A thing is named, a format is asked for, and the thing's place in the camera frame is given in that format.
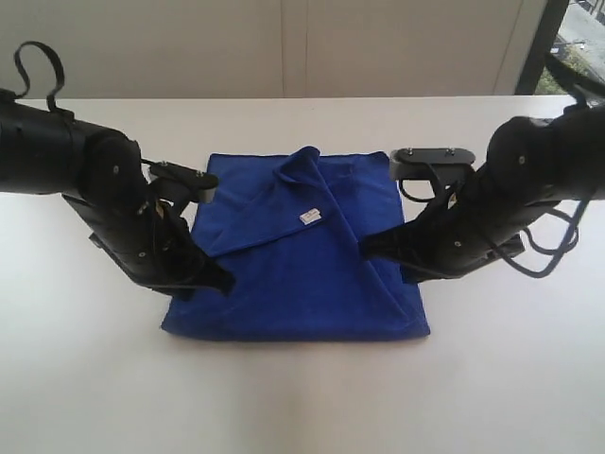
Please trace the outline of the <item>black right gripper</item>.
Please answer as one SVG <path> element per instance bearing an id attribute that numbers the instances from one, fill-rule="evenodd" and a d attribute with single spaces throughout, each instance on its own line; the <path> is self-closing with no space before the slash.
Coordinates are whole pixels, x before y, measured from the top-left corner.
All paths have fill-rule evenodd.
<path id="1" fill-rule="evenodd" d="M 525 194 L 492 177 L 469 177 L 447 189 L 406 227 L 364 236 L 367 259 L 401 259 L 410 281 L 458 279 L 525 250 Z"/>

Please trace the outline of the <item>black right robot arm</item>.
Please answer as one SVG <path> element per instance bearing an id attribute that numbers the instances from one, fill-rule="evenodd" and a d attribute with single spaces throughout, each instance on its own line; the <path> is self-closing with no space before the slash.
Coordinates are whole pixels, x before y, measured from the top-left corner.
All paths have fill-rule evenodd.
<path id="1" fill-rule="evenodd" d="M 396 149 L 390 177 L 426 181 L 433 195 L 413 220 L 361 239 L 362 255 L 400 264 L 416 283 L 498 260 L 547 277 L 578 244 L 589 202 L 604 198 L 603 125 L 603 108 L 587 105 L 554 119 L 516 116 L 495 131 L 479 168 L 463 148 Z"/>

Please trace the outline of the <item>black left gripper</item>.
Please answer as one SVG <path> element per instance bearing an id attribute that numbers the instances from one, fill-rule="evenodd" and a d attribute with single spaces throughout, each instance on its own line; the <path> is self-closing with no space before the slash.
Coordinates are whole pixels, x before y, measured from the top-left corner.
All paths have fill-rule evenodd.
<path id="1" fill-rule="evenodd" d="M 136 285 L 189 301 L 199 288 L 229 295 L 234 275 L 210 260 L 191 237 L 182 211 L 191 202 L 173 203 L 149 192 L 132 212 L 63 199 L 90 227 L 90 240 Z"/>

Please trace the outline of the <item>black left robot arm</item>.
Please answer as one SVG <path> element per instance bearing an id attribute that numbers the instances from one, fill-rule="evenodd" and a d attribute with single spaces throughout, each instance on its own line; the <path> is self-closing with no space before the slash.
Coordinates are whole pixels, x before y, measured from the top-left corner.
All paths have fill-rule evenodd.
<path id="1" fill-rule="evenodd" d="M 1 190 L 59 194 L 91 229 L 90 240 L 136 285 L 190 299 L 222 294 L 235 278 L 194 240 L 182 213 L 213 199 L 217 176 L 143 158 L 121 131 L 47 111 L 1 92 Z"/>

